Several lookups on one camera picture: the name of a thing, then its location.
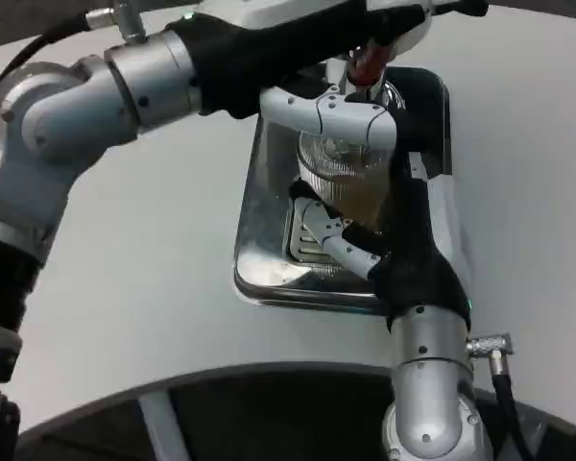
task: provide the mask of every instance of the black rubber sleeve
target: black rubber sleeve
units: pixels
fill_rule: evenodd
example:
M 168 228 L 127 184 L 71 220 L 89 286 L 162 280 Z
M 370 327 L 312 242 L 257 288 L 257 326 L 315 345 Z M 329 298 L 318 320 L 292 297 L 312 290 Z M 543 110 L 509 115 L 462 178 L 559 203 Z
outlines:
M 366 0 L 348 0 L 265 29 L 244 29 L 202 13 L 167 29 L 188 49 L 197 75 L 191 84 L 201 88 L 202 113 L 225 109 L 244 118 L 258 112 L 262 88 L 370 38 L 390 43 L 424 19 L 420 5 L 368 12 Z
M 19 330 L 40 268 L 33 257 L 0 242 L 0 327 Z
M 422 158 L 436 161 L 425 153 Z M 370 272 L 375 296 L 388 304 L 391 320 L 415 305 L 431 304 L 457 313 L 470 328 L 468 296 L 435 244 L 427 183 L 412 178 L 406 153 L 395 155 L 391 178 L 393 213 L 383 229 L 391 252 Z

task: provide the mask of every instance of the black robot arm segment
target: black robot arm segment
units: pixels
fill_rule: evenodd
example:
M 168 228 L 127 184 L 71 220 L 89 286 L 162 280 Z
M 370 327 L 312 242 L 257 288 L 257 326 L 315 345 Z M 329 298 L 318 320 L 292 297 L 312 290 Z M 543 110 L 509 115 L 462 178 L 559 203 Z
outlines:
M 203 112 L 225 109 L 235 118 L 258 112 L 265 87 L 306 66 L 367 44 L 389 43 L 426 18 L 418 3 L 381 10 L 349 0 L 274 27 L 251 30 L 195 13 L 170 24 L 187 47 L 203 94 Z

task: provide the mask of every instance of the black cable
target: black cable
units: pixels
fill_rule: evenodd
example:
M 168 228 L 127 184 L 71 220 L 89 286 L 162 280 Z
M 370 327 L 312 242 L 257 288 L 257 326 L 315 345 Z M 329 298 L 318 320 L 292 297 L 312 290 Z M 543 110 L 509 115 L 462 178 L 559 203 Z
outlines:
M 515 443 L 516 450 L 522 461 L 535 461 L 535 456 L 527 447 L 527 442 L 520 428 L 518 413 L 516 412 L 515 397 L 512 393 L 512 381 L 508 375 L 492 377 L 492 385 L 495 388 L 497 404 L 501 410 L 501 416 L 508 427 L 508 432 Z
M 9 65 L 5 67 L 5 69 L 0 74 L 0 83 L 4 80 L 4 78 L 9 75 L 14 69 L 20 67 L 26 61 L 28 61 L 33 55 L 35 55 L 40 49 L 44 48 L 47 45 L 52 43 L 56 43 L 57 41 L 64 40 L 70 36 L 74 36 L 79 32 L 86 32 L 89 31 L 89 25 L 87 24 L 87 20 L 85 19 L 86 12 L 80 12 L 65 21 L 62 21 L 60 24 L 52 27 L 48 31 L 46 31 L 41 36 L 38 36 L 30 43 L 28 43 L 23 50 L 21 50 L 17 56 L 15 56 Z

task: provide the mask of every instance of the dark floor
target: dark floor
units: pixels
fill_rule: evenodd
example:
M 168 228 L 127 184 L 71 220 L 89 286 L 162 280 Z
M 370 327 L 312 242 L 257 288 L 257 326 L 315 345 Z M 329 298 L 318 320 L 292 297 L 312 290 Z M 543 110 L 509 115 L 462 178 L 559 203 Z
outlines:
M 134 1 L 145 11 L 197 3 L 196 0 Z M 110 0 L 0 0 L 0 44 L 40 34 L 61 18 L 109 3 Z M 492 3 L 576 17 L 576 0 L 492 0 Z
M 195 461 L 387 461 L 380 424 L 392 401 L 383 376 L 273 372 L 171 392 Z M 480 412 L 493 446 L 505 430 L 492 403 Z M 101 411 L 22 449 L 17 461 L 154 461 L 135 401 Z M 538 461 L 576 461 L 576 438 L 548 429 Z

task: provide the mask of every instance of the red object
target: red object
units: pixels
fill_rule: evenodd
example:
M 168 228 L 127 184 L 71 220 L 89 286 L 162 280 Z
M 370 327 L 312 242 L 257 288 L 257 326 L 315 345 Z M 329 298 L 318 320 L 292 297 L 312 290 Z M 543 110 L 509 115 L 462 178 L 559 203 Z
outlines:
M 348 76 L 353 85 L 372 86 L 386 68 L 391 56 L 392 46 L 369 43 L 363 50 L 354 52 L 349 64 Z

